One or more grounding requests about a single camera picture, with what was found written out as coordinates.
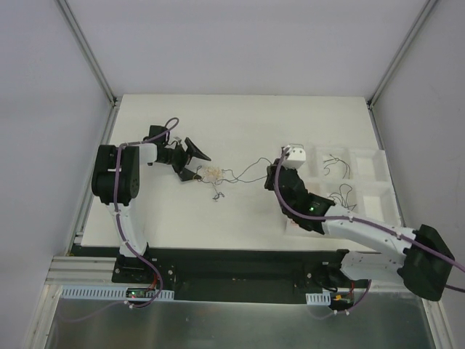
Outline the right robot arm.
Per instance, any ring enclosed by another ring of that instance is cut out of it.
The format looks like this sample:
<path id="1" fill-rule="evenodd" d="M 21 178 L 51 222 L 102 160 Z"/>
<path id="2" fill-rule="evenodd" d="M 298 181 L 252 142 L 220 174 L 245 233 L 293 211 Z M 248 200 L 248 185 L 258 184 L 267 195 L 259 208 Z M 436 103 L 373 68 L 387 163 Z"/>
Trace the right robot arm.
<path id="1" fill-rule="evenodd" d="M 267 167 L 264 187 L 275 193 L 282 213 L 300 229 L 353 241 L 375 252 L 368 256 L 345 252 L 341 262 L 327 268 L 332 285 L 383 280 L 401 283 L 426 300 L 442 298 L 455 257 L 435 228 L 412 229 L 370 220 L 309 192 L 296 169 L 277 161 Z"/>

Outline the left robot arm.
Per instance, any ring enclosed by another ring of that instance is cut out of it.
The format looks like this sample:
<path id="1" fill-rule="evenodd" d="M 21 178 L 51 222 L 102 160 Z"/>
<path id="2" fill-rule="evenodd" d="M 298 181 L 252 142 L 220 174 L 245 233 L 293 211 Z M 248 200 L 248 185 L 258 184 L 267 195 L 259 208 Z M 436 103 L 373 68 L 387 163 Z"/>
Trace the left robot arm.
<path id="1" fill-rule="evenodd" d="M 122 146 L 101 145 L 92 173 L 92 193 L 110 214 L 119 235 L 119 254 L 135 258 L 148 248 L 142 224 L 136 216 L 136 198 L 140 193 L 140 167 L 154 163 L 169 165 L 182 182 L 201 176 L 187 168 L 193 159 L 210 161 L 190 138 L 175 140 L 169 146 L 171 127 L 151 125 L 148 136 Z"/>

